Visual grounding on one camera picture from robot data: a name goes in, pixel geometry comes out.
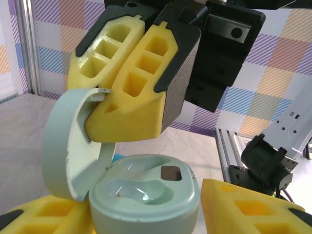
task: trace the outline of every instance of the open lid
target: open lid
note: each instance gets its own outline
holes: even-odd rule
[[[115,143],[91,141],[84,129],[109,89],[73,89],[56,102],[48,118],[42,154],[43,180],[57,197],[83,201],[112,163]]]

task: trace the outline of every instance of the yellow gripper pad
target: yellow gripper pad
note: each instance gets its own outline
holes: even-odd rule
[[[82,56],[72,53],[69,90],[112,87],[121,66],[144,35],[145,22],[140,17],[123,16],[107,22]]]
[[[49,195],[24,203],[0,216],[0,234],[95,234],[89,200]]]
[[[85,122],[96,142],[136,141],[161,132],[166,92],[154,86],[178,51],[166,22],[152,25],[120,69],[111,93]]]
[[[312,233],[292,212],[302,207],[218,180],[203,181],[201,204],[208,234]]]

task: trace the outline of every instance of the table surface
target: table surface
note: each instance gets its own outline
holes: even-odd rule
[[[0,214],[49,194],[40,157],[44,126],[54,104],[52,99],[25,94],[0,105]],[[168,128],[156,139],[119,143],[116,153],[176,157],[190,165],[200,188],[204,178],[223,180],[213,137]],[[193,233],[206,233],[201,207]]]

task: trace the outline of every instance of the wire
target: wire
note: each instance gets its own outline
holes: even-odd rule
[[[309,144],[307,144],[306,147],[304,148],[304,150],[302,152],[302,155],[306,159],[309,159],[309,157],[310,157],[310,154],[309,154]]]
[[[309,146],[309,145],[310,145],[310,144],[308,143],[308,144],[306,145],[306,147],[305,147],[305,151],[306,151],[305,156],[306,156],[306,159],[311,160],[312,158],[310,157],[310,151],[309,151],[310,146]]]
[[[280,190],[276,190],[275,197],[276,198],[280,198],[281,197],[281,191]]]
[[[289,201],[294,203],[292,197],[289,195],[289,193],[285,189],[283,189],[283,192],[286,195],[286,197],[288,197]]]

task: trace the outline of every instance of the light blue case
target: light blue case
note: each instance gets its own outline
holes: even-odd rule
[[[84,123],[107,89],[67,91],[44,133],[42,174],[52,195],[90,200],[97,234],[191,234],[199,188],[191,168],[163,155],[112,162],[115,143],[89,140]]]

